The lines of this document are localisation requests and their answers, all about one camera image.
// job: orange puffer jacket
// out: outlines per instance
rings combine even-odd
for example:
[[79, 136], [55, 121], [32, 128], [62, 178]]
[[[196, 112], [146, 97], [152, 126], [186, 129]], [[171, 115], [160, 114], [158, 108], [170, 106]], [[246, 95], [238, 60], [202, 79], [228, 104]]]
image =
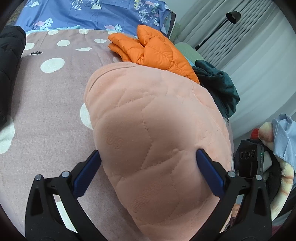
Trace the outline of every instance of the orange puffer jacket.
[[168, 70], [187, 77], [199, 84], [198, 78], [186, 58], [174, 44], [156, 29], [146, 25], [138, 25], [139, 39], [124, 34], [111, 34], [109, 48], [118, 53], [123, 61]]

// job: blue gripper pad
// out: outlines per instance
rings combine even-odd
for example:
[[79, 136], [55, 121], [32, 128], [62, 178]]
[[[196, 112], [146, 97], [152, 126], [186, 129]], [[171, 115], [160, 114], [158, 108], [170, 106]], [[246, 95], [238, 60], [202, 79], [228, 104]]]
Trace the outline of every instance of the blue gripper pad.
[[85, 194], [101, 163], [100, 154], [96, 151], [73, 182], [73, 196], [75, 198]]
[[225, 194], [224, 181], [213, 166], [211, 158], [204, 150], [199, 149], [196, 151], [196, 162], [212, 193], [221, 199]]

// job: curtain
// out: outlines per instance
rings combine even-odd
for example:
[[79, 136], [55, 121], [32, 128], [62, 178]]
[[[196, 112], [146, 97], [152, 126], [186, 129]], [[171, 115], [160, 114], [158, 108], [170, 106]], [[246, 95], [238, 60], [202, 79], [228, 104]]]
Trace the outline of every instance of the curtain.
[[296, 34], [271, 0], [198, 0], [190, 9], [195, 16], [181, 19], [188, 24], [179, 40], [198, 45], [234, 9], [242, 14], [239, 22], [225, 24], [198, 51], [237, 88], [241, 100], [230, 122], [240, 139], [280, 113], [295, 113]]

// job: mattress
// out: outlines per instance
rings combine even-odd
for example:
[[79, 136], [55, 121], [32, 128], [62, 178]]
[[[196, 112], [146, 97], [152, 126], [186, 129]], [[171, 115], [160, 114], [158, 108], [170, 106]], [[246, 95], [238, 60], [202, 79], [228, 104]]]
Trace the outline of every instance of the mattress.
[[16, 25], [25, 32], [80, 25], [136, 34], [139, 24], [169, 36], [176, 15], [163, 1], [151, 0], [28, 0]]
[[[0, 132], [0, 203], [22, 234], [34, 177], [57, 177], [95, 149], [83, 94], [95, 70], [121, 61], [109, 43], [108, 31], [100, 30], [27, 36], [9, 121]], [[78, 201], [109, 241], [148, 240], [118, 201], [102, 168]]]

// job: metal screw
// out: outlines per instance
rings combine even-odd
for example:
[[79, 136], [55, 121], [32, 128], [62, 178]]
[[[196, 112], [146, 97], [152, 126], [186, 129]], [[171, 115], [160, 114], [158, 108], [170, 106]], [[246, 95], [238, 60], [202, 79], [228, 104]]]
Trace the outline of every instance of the metal screw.
[[233, 171], [229, 171], [227, 174], [228, 174], [229, 177], [235, 177], [236, 176], [235, 172], [233, 172]]
[[62, 172], [62, 177], [69, 177], [69, 175], [70, 175], [70, 172], [68, 171]]
[[42, 176], [40, 174], [36, 175], [35, 180], [39, 181], [42, 178]]
[[261, 181], [261, 180], [262, 180], [262, 176], [259, 175], [259, 174], [257, 174], [257, 175], [256, 175], [256, 179], [257, 179], [258, 181]]

